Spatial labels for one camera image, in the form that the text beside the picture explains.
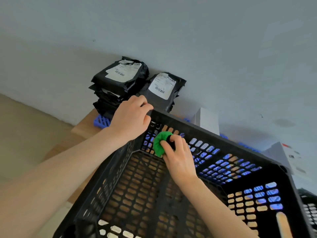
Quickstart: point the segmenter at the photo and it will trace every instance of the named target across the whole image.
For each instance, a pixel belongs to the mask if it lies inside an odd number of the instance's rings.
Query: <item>green cloth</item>
[[[161,140],[166,141],[167,137],[170,135],[172,135],[171,132],[162,131],[155,137],[153,141],[153,150],[158,157],[161,157],[161,155],[165,153],[163,147],[160,144]]]

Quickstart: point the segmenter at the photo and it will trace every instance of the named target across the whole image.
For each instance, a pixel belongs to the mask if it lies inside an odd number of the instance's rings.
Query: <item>blue plastic crate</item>
[[[98,128],[106,128],[110,126],[111,120],[98,115],[98,117],[93,121],[93,125]]]

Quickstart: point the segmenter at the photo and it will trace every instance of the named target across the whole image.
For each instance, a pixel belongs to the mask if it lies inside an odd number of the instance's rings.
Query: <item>wooden table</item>
[[[62,142],[55,145],[44,157],[47,160],[81,142],[94,136],[101,129],[93,126],[94,119],[98,116],[96,109],[93,109],[82,121],[79,122],[71,131],[68,137]],[[72,204],[77,200],[78,196],[84,190],[94,172],[77,188],[77,190],[69,197],[68,201]]]

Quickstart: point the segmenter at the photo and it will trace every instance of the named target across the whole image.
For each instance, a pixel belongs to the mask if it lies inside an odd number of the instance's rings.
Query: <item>black basket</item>
[[[185,138],[198,176],[261,238],[281,237],[279,211],[293,238],[313,237],[285,167],[168,113],[153,110],[151,118],[143,135],[100,165],[54,238],[212,237],[163,159],[154,155],[153,139],[162,130]]]
[[[310,225],[317,237],[317,196],[305,189],[298,190],[303,201],[304,210],[307,214]]]

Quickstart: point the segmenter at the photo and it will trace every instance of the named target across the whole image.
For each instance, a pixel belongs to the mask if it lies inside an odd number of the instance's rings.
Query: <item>person's left hand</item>
[[[151,122],[151,117],[146,114],[152,109],[153,106],[147,103],[145,96],[132,96],[120,104],[109,127],[127,143],[146,131]]]

